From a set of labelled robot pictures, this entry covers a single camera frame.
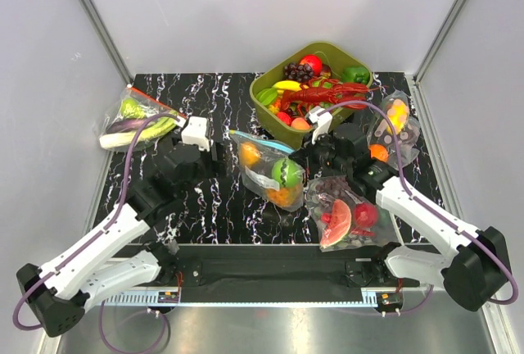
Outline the green fake melon ball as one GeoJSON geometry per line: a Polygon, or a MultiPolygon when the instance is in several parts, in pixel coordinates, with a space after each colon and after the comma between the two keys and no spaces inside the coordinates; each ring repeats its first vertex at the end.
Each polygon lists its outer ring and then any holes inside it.
{"type": "Polygon", "coordinates": [[[271,175],[282,187],[291,188],[302,182],[303,169],[294,161],[282,158],[273,164],[271,175]]]}

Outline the yellow-orange fake fruit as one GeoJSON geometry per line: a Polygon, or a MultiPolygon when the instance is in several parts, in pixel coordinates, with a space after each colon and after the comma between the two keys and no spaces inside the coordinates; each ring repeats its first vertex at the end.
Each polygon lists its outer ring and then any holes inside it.
{"type": "Polygon", "coordinates": [[[260,150],[252,142],[243,142],[238,149],[239,162],[248,168],[255,166],[261,158],[260,150]]]}

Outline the blue zip top bag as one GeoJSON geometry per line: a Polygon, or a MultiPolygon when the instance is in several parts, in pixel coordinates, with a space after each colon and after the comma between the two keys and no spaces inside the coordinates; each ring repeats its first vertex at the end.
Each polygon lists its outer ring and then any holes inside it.
{"type": "MultiPolygon", "coordinates": [[[[262,197],[265,201],[269,202],[266,196],[266,190],[269,188],[275,190],[283,188],[276,180],[272,178],[271,170],[273,168],[273,164],[279,159],[288,158],[288,155],[293,152],[293,149],[279,141],[263,139],[261,137],[255,136],[253,134],[248,134],[239,130],[231,130],[229,132],[229,137],[237,145],[237,154],[239,146],[243,142],[252,142],[260,150],[261,158],[255,166],[252,166],[251,168],[243,166],[239,162],[239,154],[238,163],[244,186],[253,193],[262,197]]],[[[296,188],[296,190],[298,191],[296,204],[293,205],[291,208],[281,208],[278,206],[279,208],[283,209],[284,211],[293,212],[303,206],[304,181],[305,170],[303,169],[302,182],[292,187],[296,188]]]]}

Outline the orange netted fake fruit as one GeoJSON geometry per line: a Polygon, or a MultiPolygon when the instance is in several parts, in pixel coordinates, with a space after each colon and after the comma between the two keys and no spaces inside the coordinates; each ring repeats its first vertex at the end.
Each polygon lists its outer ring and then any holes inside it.
{"type": "Polygon", "coordinates": [[[296,188],[267,189],[266,196],[270,202],[281,208],[291,208],[296,204],[298,191],[296,188]]]}

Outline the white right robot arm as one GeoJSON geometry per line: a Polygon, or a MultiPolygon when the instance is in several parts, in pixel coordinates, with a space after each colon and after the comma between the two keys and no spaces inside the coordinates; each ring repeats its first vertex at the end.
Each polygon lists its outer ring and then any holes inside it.
{"type": "Polygon", "coordinates": [[[382,248],[372,264],[381,285],[398,278],[443,288],[462,308],[478,311],[510,284],[518,298],[504,235],[494,227],[479,229],[423,196],[404,175],[372,157],[358,127],[343,124],[317,139],[306,138],[290,158],[304,168],[343,175],[350,189],[368,202],[401,218],[425,237],[436,252],[422,252],[398,243],[382,248]]]}

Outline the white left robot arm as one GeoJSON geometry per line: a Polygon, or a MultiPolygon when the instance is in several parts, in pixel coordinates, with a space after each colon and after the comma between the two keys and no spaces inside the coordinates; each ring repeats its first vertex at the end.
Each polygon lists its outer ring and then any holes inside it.
{"type": "Polygon", "coordinates": [[[51,261],[27,263],[17,271],[22,297],[13,311],[14,325],[27,331],[43,329],[55,338],[118,292],[152,281],[170,284],[177,266],[161,244],[148,245],[112,267],[103,264],[182,207],[190,188],[225,172],[222,143],[201,149],[178,139],[170,141],[150,175],[134,185],[122,183],[122,200],[103,221],[51,261]]]}

